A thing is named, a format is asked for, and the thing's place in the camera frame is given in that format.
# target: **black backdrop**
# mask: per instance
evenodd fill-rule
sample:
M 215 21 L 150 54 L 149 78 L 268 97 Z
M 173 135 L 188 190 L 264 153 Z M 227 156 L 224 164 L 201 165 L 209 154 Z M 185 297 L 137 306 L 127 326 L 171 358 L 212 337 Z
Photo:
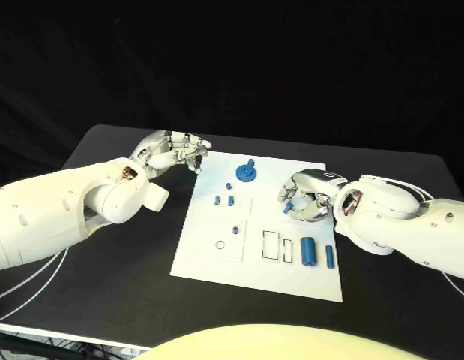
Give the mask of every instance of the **black backdrop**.
M 0 184 L 99 123 L 438 154 L 464 192 L 464 1 L 0 1 Z

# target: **robotic hand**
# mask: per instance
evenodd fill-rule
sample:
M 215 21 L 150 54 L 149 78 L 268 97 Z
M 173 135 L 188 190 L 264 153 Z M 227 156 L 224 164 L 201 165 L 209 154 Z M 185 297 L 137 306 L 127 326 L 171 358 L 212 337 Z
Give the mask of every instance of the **robotic hand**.
M 169 192 L 150 179 L 178 164 L 201 172 L 211 143 L 158 131 L 130 158 L 63 170 L 0 188 L 0 269 L 57 254 L 106 225 L 122 224 L 142 205 L 159 212 Z
M 316 222 L 333 213 L 336 232 L 362 249 L 379 255 L 398 249 L 418 264 L 464 278 L 464 202 L 434 199 L 392 179 L 364 175 L 348 182 L 323 170 L 300 171 L 286 182 L 279 201 L 296 198 L 307 207 L 287 211 L 293 219 Z

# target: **table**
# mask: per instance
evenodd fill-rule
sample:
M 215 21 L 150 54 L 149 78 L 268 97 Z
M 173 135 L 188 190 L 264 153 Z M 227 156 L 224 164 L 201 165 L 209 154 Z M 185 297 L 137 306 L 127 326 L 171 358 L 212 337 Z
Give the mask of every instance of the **table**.
M 96 126 L 64 169 L 127 157 L 152 132 Z M 204 137 L 220 152 L 326 163 L 351 180 L 378 175 L 418 185 L 434 197 L 461 199 L 435 155 Z M 218 326 L 281 323 L 364 336 L 428 358 L 464 359 L 464 298 L 441 273 L 398 252 L 368 253 L 342 235 L 343 304 L 171 276 L 195 180 L 184 166 L 168 171 L 156 181 L 171 191 L 162 212 L 143 208 L 127 223 L 104 227 L 70 249 L 47 291 L 6 323 L 146 347 Z M 0 292 L 42 263 L 0 271 Z M 35 293 L 53 270 L 0 300 L 0 316 Z M 464 289 L 464 281 L 456 281 Z

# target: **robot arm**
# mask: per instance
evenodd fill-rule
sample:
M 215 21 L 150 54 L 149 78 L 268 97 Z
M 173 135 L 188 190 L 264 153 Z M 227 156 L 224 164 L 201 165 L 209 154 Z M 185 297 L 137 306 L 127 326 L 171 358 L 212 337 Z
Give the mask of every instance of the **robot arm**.
M 343 179 L 322 170 L 292 177 L 279 200 L 289 203 L 303 197 L 309 205 L 289 215 L 300 221 L 319 221 L 333 213 L 336 232 L 362 249 L 379 255 L 397 249 L 418 264 L 464 278 L 464 202 L 420 202 L 375 176 L 365 175 L 352 183 L 338 178 Z
M 201 172 L 208 141 L 158 131 L 132 157 L 54 172 L 0 188 L 0 269 L 31 263 L 122 224 L 145 206 L 159 212 L 169 192 L 150 179 L 178 164 Z

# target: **black cloth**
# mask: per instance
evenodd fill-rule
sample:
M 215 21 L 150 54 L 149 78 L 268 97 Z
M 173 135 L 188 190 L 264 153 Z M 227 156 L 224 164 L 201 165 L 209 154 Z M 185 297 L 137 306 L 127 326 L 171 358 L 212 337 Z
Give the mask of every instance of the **black cloth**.
M 0 1 L 0 186 L 100 123 L 435 154 L 464 190 L 464 2 Z
M 64 168 L 127 157 L 150 133 L 94 127 Z M 428 189 L 434 197 L 461 199 L 437 156 L 204 137 L 220 152 L 326 163 L 351 180 L 362 174 L 385 176 Z M 368 253 L 342 235 L 336 249 L 343 303 L 171 276 L 195 180 L 184 166 L 169 169 L 158 179 L 171 191 L 162 212 L 143 208 L 127 223 L 104 227 L 73 246 L 47 291 L 8 323 L 146 346 L 218 326 L 294 324 L 361 335 L 428 358 L 464 359 L 464 298 L 441 273 L 397 252 Z M 0 292 L 41 264 L 0 271 Z M 34 294 L 51 271 L 0 300 L 0 316 Z M 464 281 L 456 281 L 464 289 Z

